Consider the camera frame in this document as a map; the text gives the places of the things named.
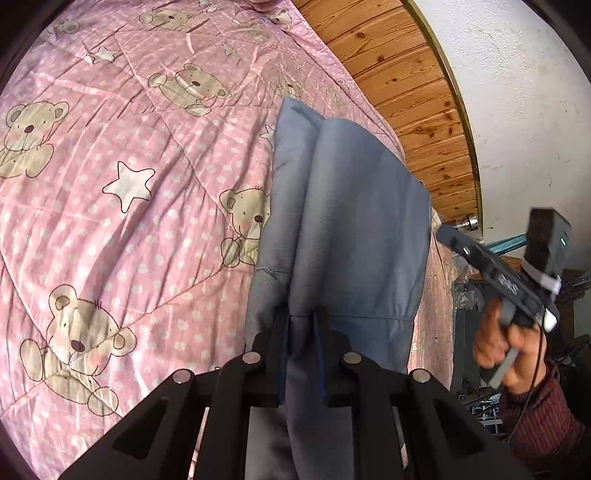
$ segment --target silver screw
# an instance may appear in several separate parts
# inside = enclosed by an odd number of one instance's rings
[[[431,378],[431,374],[422,368],[417,368],[413,371],[413,379],[419,383],[428,382]]]
[[[247,365],[254,365],[261,361],[261,355],[258,352],[246,352],[242,355],[242,361]]]
[[[343,355],[343,360],[349,365],[357,365],[361,362],[362,357],[357,352],[347,352]]]
[[[191,380],[191,372],[189,370],[177,370],[175,373],[173,373],[173,380],[176,383],[187,383],[189,380]]]

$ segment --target device handle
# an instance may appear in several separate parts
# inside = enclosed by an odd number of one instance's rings
[[[512,301],[508,299],[502,300],[499,324],[503,330],[506,330],[513,321],[516,310],[517,307]],[[493,368],[481,367],[480,378],[483,379],[490,387],[494,388],[495,390],[498,389],[501,386],[501,380],[503,380],[505,374],[512,367],[517,355],[519,355],[519,350],[512,348],[506,353],[505,359],[499,365],[495,365]]]

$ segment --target bed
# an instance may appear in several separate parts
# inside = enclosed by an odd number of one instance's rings
[[[0,96],[0,418],[39,478],[174,370],[243,351],[286,97],[404,161],[289,1],[76,0],[14,71]],[[425,348],[449,352],[446,255],[432,239],[410,363],[449,384],[448,354]]]

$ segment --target wrist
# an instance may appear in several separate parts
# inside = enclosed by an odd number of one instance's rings
[[[534,381],[534,389],[536,389],[545,380],[546,375],[548,375],[548,366],[546,365],[546,362],[544,360],[542,360],[540,362],[538,374],[537,374],[535,381]],[[509,386],[507,387],[507,389],[509,390],[509,392],[512,395],[523,395],[525,393],[528,393],[530,391],[530,388],[531,388],[531,378],[527,378],[526,380],[516,383],[515,385],[511,385],[510,387]]]

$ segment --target white strap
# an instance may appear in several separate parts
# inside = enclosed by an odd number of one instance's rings
[[[523,258],[521,259],[521,267],[540,287],[552,292],[555,296],[558,295],[560,286],[562,285],[560,277],[553,278],[546,275]]]

